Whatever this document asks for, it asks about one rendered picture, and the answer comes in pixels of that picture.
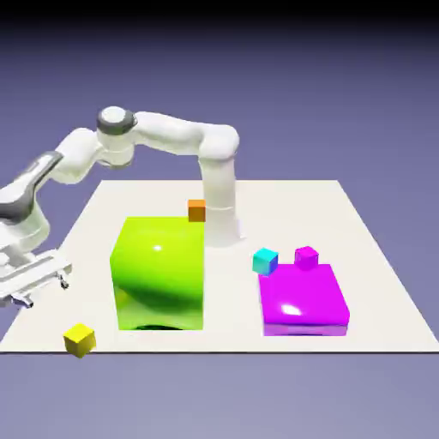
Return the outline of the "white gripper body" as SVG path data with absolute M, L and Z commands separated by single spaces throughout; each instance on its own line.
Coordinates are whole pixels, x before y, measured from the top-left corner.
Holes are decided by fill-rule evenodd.
M 61 274 L 68 282 L 72 264 L 57 250 L 39 255 L 0 253 L 0 308 L 11 305 L 12 294 L 32 295 L 52 281 L 60 282 Z

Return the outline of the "small yellow cube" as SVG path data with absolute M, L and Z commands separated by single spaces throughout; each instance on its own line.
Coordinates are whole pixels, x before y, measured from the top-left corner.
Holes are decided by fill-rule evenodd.
M 95 332 L 90 327 L 77 323 L 63 334 L 65 349 L 77 358 L 83 358 L 96 347 Z

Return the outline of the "small orange cube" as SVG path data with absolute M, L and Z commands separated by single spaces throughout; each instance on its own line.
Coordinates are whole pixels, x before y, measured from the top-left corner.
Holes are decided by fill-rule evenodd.
M 204 199 L 188 200 L 188 220 L 189 222 L 206 221 L 206 201 Z

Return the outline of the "small cyan cube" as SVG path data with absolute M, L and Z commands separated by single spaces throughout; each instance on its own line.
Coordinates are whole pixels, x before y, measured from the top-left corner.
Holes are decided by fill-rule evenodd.
M 263 276 L 269 276 L 277 267 L 279 253 L 267 248 L 260 248 L 252 259 L 252 270 Z

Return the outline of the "small magenta cube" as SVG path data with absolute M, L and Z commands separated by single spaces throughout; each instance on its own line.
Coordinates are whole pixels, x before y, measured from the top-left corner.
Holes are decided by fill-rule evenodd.
M 297 248 L 294 255 L 294 265 L 303 271 L 310 271 L 319 264 L 319 253 L 310 246 Z

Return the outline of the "large green box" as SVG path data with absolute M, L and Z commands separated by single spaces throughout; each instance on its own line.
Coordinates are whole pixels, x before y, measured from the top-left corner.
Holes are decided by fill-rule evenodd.
M 128 217 L 110 256 L 121 330 L 203 329 L 204 224 Z

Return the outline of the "large magenta box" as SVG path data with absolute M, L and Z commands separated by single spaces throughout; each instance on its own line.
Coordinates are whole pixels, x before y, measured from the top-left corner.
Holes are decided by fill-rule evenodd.
M 264 335 L 346 335 L 350 311 L 330 265 L 280 264 L 259 276 L 259 290 Z

